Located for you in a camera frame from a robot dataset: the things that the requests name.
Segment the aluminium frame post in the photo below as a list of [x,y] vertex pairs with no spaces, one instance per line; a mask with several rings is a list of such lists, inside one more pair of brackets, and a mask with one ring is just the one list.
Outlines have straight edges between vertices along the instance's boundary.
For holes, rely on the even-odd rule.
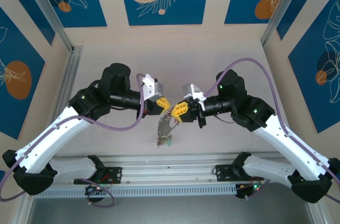
[[75,48],[75,45],[71,43],[71,40],[69,39],[68,35],[66,34],[66,31],[64,30],[64,27],[57,16],[54,8],[52,7],[49,0],[35,0],[37,5],[39,6],[40,10],[42,11],[44,17],[47,19],[48,23],[54,30],[56,36],[60,40],[63,47],[72,54]]
[[265,31],[260,39],[262,47],[266,48],[272,35],[275,33],[278,24],[280,23],[283,15],[285,14],[288,6],[292,0],[279,0],[277,7],[275,8]]

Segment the circuit board with green led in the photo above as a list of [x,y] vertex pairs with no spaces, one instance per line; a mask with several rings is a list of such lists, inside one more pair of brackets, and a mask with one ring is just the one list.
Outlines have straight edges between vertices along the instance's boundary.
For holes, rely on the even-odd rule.
[[236,197],[241,200],[249,200],[252,196],[255,195],[256,192],[258,192],[263,185],[265,185],[267,182],[260,181],[256,183],[250,183],[250,184],[241,184],[236,185]]
[[99,203],[102,201],[106,195],[106,192],[98,186],[89,185],[85,188],[85,196],[89,204]]

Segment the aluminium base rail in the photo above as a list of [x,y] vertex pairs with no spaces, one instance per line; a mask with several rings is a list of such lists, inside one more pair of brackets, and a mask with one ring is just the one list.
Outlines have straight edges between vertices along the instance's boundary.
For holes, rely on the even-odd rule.
[[106,167],[121,167],[122,186],[215,184],[216,165],[231,164],[236,153],[100,156]]

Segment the multicolour keychain charm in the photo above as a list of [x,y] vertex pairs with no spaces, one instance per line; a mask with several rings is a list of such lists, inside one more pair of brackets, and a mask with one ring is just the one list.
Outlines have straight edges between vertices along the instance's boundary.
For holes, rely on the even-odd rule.
[[157,138],[156,146],[159,148],[161,146],[168,146],[170,147],[172,145],[172,134],[166,134],[166,135],[159,135]]

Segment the aluminium side rail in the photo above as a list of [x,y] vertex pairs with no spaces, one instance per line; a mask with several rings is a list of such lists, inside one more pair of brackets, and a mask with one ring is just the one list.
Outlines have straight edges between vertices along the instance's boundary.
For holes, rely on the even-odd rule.
[[72,88],[77,74],[82,50],[83,46],[75,46],[73,48],[73,52],[70,55],[65,69],[53,117],[57,117],[63,111],[71,98]]

